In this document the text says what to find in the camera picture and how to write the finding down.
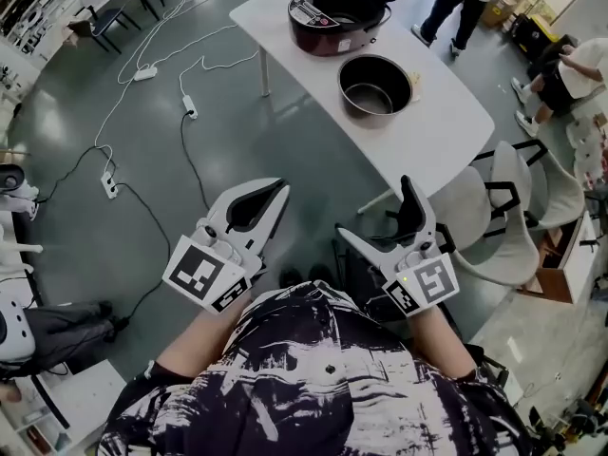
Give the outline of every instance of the white machine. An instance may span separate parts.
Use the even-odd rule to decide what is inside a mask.
[[[210,313],[221,313],[264,273],[261,252],[275,235],[289,192],[289,184],[275,178],[224,191],[194,234],[181,237],[162,279]]]
[[[459,287],[448,254],[454,249],[449,231],[445,225],[436,224],[427,198],[408,176],[401,178],[401,189],[403,203],[399,213],[390,214],[397,220],[397,234],[376,238],[395,245],[389,252],[379,250],[339,224],[336,229],[380,271],[387,280],[383,291],[402,314],[411,316],[456,295]],[[446,240],[441,249],[435,240],[436,231]],[[375,297],[369,302],[383,301]]]
[[[36,343],[17,299],[7,293],[0,295],[0,366],[12,366],[28,361]]]

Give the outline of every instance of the black and white shirt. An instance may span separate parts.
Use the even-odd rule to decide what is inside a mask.
[[[221,359],[130,382],[99,446],[141,454],[527,455],[525,427],[478,372],[455,380],[320,283],[261,295]]]

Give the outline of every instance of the rice cooker control panel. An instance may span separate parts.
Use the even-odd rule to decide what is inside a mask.
[[[340,26],[335,20],[328,17],[306,0],[292,0],[289,4],[289,14],[299,24],[314,29],[328,29]]]

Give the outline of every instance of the rice cooker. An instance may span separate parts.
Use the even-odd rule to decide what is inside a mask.
[[[374,43],[390,19],[394,0],[292,0],[291,34],[295,44],[315,56],[334,56]]]

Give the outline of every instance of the black shorts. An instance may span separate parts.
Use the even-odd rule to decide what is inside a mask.
[[[544,88],[539,93],[541,100],[553,111],[567,111],[575,101],[561,80],[558,65],[560,61],[551,61],[542,67],[541,75]]]

